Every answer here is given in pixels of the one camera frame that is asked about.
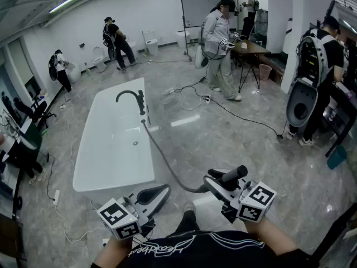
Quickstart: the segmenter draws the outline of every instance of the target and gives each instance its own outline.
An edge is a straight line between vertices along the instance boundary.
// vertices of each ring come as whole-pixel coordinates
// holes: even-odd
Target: black t-shirt
[[[301,250],[277,257],[264,242],[245,232],[195,231],[138,245],[117,268],[309,268],[310,265]]]
[[[119,36],[116,34],[116,32],[119,30],[119,27],[116,25],[116,24],[113,24],[111,23],[109,26],[108,26],[108,32],[115,37],[115,41],[116,42],[121,42],[124,40],[123,37]]]
[[[310,34],[310,30],[308,30],[305,35],[308,36]],[[317,30],[317,38],[321,40],[325,36],[330,35],[328,32],[326,32],[323,29],[318,29]],[[344,67],[344,49],[342,45],[340,45],[339,42],[336,40],[327,42],[324,44],[324,48],[326,51],[327,55],[327,65],[328,67],[332,66],[339,66],[341,68]],[[329,93],[329,87],[331,86],[332,82],[334,81],[334,70],[332,69],[326,79],[321,83],[319,86],[319,94],[320,92],[324,92],[326,94]]]

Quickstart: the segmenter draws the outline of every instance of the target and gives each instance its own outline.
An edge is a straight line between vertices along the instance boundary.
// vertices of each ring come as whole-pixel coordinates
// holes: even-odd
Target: black pants
[[[32,169],[42,173],[42,166],[36,162],[35,156],[26,152],[23,147],[23,144],[15,142],[8,153],[9,158],[6,161],[20,170],[24,170],[32,179],[35,176]]]
[[[252,33],[254,33],[255,32],[255,29],[254,29],[254,22],[255,22],[255,12],[253,13],[253,12],[248,12],[248,17],[250,18],[250,19],[252,19],[252,27],[253,27],[253,30],[252,30]]]
[[[255,22],[255,12],[248,12],[248,17],[251,18],[253,22]]]
[[[127,55],[129,62],[131,64],[133,62],[135,62],[135,57],[134,57],[133,51],[126,41],[124,41],[124,40],[117,41],[117,42],[115,42],[115,46],[117,48],[117,61],[118,61],[119,66],[122,69],[125,68],[125,63],[124,63],[124,60],[122,57],[122,53],[120,52],[121,50]]]
[[[303,137],[305,140],[312,139],[312,135],[316,132],[317,128],[319,127],[321,123],[322,114],[324,113],[325,108],[329,105],[329,103],[330,103],[330,95],[326,93],[322,93],[321,90],[319,90],[319,97],[317,99],[315,108],[313,109],[310,119],[308,120],[307,126],[305,128],[305,131],[303,132]],[[297,130],[298,130],[297,127],[290,125],[291,133],[296,133]]]
[[[65,89],[67,89],[68,92],[70,92],[72,90],[72,87],[67,77],[66,71],[60,70],[57,73],[58,73],[57,80],[60,82],[60,84],[62,84],[65,87]]]
[[[182,234],[188,231],[200,230],[199,226],[196,223],[196,215],[192,210],[185,212],[184,217],[182,218],[180,224],[178,225],[176,231],[171,234]]]

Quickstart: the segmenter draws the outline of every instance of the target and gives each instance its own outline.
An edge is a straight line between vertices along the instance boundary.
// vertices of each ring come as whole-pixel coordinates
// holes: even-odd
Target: beige pants
[[[213,58],[215,54],[211,52],[205,52],[207,56]],[[222,55],[217,55],[213,60],[209,60],[208,64],[208,86],[210,89],[219,87],[226,99],[234,99],[238,92],[232,86],[232,73],[230,69],[230,52],[224,58]]]

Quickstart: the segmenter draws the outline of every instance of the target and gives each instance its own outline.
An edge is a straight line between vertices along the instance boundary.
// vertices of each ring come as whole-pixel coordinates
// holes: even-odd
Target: window
[[[10,81],[4,65],[0,66],[0,92],[1,100],[8,113],[12,116],[18,125],[21,125],[26,116],[24,113],[18,111],[13,103],[14,98],[20,98]]]

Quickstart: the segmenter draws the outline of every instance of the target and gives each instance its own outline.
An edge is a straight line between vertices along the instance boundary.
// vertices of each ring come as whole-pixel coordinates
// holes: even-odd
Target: backpack
[[[324,47],[324,44],[330,41],[334,41],[331,35],[318,39],[316,28],[301,37],[296,50],[299,60],[296,78],[307,78],[316,88],[324,82],[327,75],[334,68],[334,66],[329,68],[327,53]]]
[[[52,55],[49,61],[49,73],[52,80],[57,80],[58,72],[56,65],[58,64],[57,55]]]
[[[115,36],[113,36],[108,32],[108,27],[109,25],[105,25],[103,28],[103,40],[104,40],[103,45],[106,47],[110,47],[115,43]]]
[[[258,1],[258,0],[254,0],[253,9],[254,9],[255,11],[258,11],[258,10],[259,10],[259,1]]]
[[[105,25],[103,28],[103,45],[106,46],[108,48],[108,56],[110,58],[111,61],[116,60],[117,58],[117,48],[115,46],[115,36],[113,36],[112,34],[110,34],[108,32],[108,27],[109,25]]]

